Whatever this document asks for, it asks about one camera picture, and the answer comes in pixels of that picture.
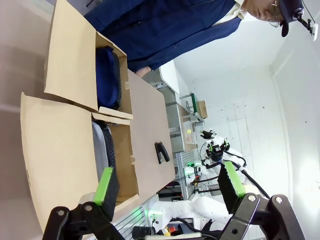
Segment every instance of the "cardboard box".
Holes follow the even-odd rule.
[[[120,63],[122,86],[118,111],[98,108],[96,48],[112,47]],[[57,0],[49,38],[44,92],[104,115],[132,119],[127,55],[94,27],[66,0]]]
[[[203,119],[206,119],[208,117],[207,108],[206,108],[206,102],[205,101],[199,101],[199,108],[200,108],[201,117]]]
[[[97,190],[92,118],[119,124],[110,125],[120,184],[115,212],[139,200],[130,120],[22,93],[23,155],[42,231],[54,207],[65,206],[72,210],[83,195]]]

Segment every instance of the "man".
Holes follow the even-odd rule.
[[[229,36],[247,12],[282,26],[285,37],[297,10],[303,10],[302,0],[104,0],[85,18],[127,54],[128,68],[142,77]]]

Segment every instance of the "bolt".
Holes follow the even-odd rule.
[[[65,211],[63,211],[63,210],[58,211],[59,216],[63,216],[64,214],[65,214]]]
[[[92,206],[87,205],[87,206],[84,207],[84,209],[87,210],[87,211],[91,211],[92,210]]]
[[[256,200],[256,197],[253,196],[253,195],[250,195],[248,196],[248,199],[251,201],[251,202],[254,202]]]
[[[276,200],[276,202],[277,202],[278,204],[282,203],[282,198],[279,197],[279,196],[277,196],[277,197],[275,198],[275,200]]]

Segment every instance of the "dark cap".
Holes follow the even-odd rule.
[[[279,0],[280,10],[284,18],[282,25],[282,37],[288,35],[289,23],[297,20],[299,14],[304,14],[302,0]]]

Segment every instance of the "eyeglasses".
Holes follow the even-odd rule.
[[[274,4],[271,4],[268,8],[269,12],[273,15],[268,19],[269,24],[275,28],[280,26],[280,22],[278,21],[278,16],[281,15],[280,7],[277,4],[277,0],[275,0]]]

